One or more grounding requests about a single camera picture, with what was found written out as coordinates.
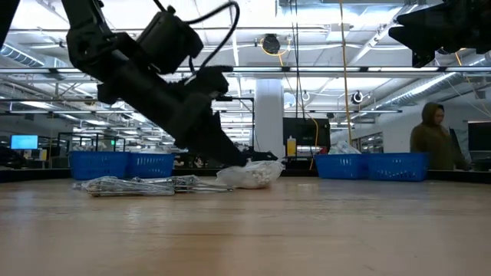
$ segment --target computer monitor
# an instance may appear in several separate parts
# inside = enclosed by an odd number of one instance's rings
[[[10,148],[13,150],[37,150],[37,135],[12,135],[10,137]]]

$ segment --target wooden tabletop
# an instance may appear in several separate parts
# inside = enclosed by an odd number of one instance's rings
[[[491,186],[284,178],[91,198],[0,184],[1,276],[491,275]]]

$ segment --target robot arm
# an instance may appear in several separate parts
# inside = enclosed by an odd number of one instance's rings
[[[442,4],[397,17],[401,25],[389,35],[413,51],[413,67],[423,67],[440,54],[461,48],[477,54],[491,50],[491,1],[443,0]]]
[[[202,64],[191,78],[178,83],[167,83],[159,76],[174,73],[186,58],[197,57],[203,49],[199,35],[174,15],[172,7],[160,6],[161,11],[135,41],[127,33],[109,29],[101,11],[102,1],[62,3],[71,26],[67,35],[70,61],[102,82],[97,87],[99,101],[114,104],[124,100],[168,132],[179,148],[227,165],[246,164],[222,131],[219,113],[211,108],[212,101],[228,91],[223,73],[232,68]],[[215,13],[229,6],[234,6],[239,16],[236,2],[217,8]]]

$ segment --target plastic bag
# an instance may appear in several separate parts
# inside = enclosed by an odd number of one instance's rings
[[[278,161],[250,162],[245,167],[233,166],[216,174],[216,181],[243,189],[263,189],[282,174],[283,165]]]
[[[358,149],[350,146],[346,141],[340,141],[331,147],[329,154],[361,154]]]

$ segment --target brown jacket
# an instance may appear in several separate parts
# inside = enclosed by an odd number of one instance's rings
[[[410,151],[412,153],[429,153],[429,169],[453,170],[467,169],[467,163],[457,148],[453,145],[450,134],[443,126],[434,123],[438,108],[437,103],[427,103],[423,108],[423,122],[414,127],[411,133]]]

